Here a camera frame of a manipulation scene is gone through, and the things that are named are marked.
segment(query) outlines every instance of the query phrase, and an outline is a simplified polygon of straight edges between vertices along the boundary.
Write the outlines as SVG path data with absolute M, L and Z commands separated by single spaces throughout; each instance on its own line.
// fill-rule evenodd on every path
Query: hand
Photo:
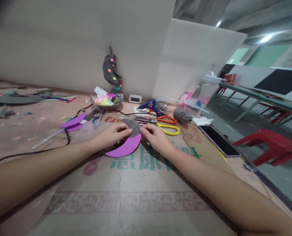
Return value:
M 174 149 L 165 132 L 159 126 L 146 124 L 139 131 L 150 142 L 151 146 L 162 155 L 165 151 Z
M 94 146 L 95 151 L 101 151 L 113 146 L 119 140 L 129 136 L 132 132 L 133 130 L 125 123 L 112 124 L 97 136 L 90 139 L 89 142 L 91 146 Z

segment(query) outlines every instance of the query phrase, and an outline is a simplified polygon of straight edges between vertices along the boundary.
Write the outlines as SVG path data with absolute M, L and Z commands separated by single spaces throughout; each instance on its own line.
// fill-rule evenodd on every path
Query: black power cord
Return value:
M 87 109 L 89 108 L 90 106 L 92 105 L 92 103 L 85 107 L 85 108 L 82 108 L 82 109 Z M 76 113 L 76 115 L 73 117 L 73 119 L 79 114 L 79 112 L 82 110 L 82 109 L 79 109 Z M 70 144 L 70 137 L 69 137 L 69 134 L 68 134 L 68 131 L 65 129 L 64 130 L 66 135 L 67 135 L 67 144 Z M 38 154 L 38 153 L 41 153 L 41 152 L 45 152 L 45 151 L 50 151 L 50 150 L 53 150 L 53 149 L 56 149 L 56 148 L 60 148 L 60 147 L 55 147 L 55 148 L 51 148 L 51 149 L 47 149 L 47 150 L 42 150 L 42 151 L 35 151 L 35 152 L 26 152 L 26 153 L 20 153 L 20 154 L 15 154 L 15 155 L 10 155 L 10 156 L 6 156 L 6 157 L 3 157 L 0 159 L 0 161 L 4 160 L 4 159 L 7 159 L 7 158 L 11 158 L 11 157 L 16 157 L 16 156 L 24 156 L 24 155 L 32 155 L 32 154 Z
M 122 113 L 123 115 L 148 114 L 149 113 L 149 112 L 147 112 L 147 113 L 129 113 L 129 114 L 125 114 L 125 113 L 123 113 L 123 112 L 121 112 L 119 110 L 113 110 L 113 111 L 118 111 L 118 112 Z

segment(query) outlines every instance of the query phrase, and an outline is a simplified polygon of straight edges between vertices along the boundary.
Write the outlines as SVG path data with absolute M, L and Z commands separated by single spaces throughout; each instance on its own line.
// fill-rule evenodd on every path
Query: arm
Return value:
M 126 124 L 115 124 L 89 140 L 0 164 L 0 216 L 92 154 L 131 133 Z
M 152 147 L 166 157 L 245 235 L 292 235 L 292 220 L 256 189 L 228 172 L 175 148 L 160 127 L 140 129 Z

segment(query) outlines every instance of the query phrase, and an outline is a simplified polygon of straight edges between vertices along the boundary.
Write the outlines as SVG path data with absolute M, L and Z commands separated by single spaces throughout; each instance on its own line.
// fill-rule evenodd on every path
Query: digital clock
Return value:
M 141 95 L 131 94 L 128 101 L 130 103 L 142 103 L 142 97 Z

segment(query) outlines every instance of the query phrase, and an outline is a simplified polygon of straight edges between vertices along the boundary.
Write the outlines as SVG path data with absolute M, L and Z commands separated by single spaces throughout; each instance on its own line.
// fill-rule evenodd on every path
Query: metal bowl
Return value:
M 105 110 L 105 111 L 114 110 L 115 107 L 116 107 L 117 105 L 119 105 L 119 104 L 122 103 L 122 101 L 123 101 L 123 100 L 119 100 L 119 101 L 117 102 L 117 104 L 113 104 L 113 105 L 101 105 L 101 104 L 95 104 L 94 101 L 93 101 L 93 99 L 90 98 L 90 102 L 91 102 L 93 105 L 96 105 L 96 106 L 100 107 L 102 110 Z

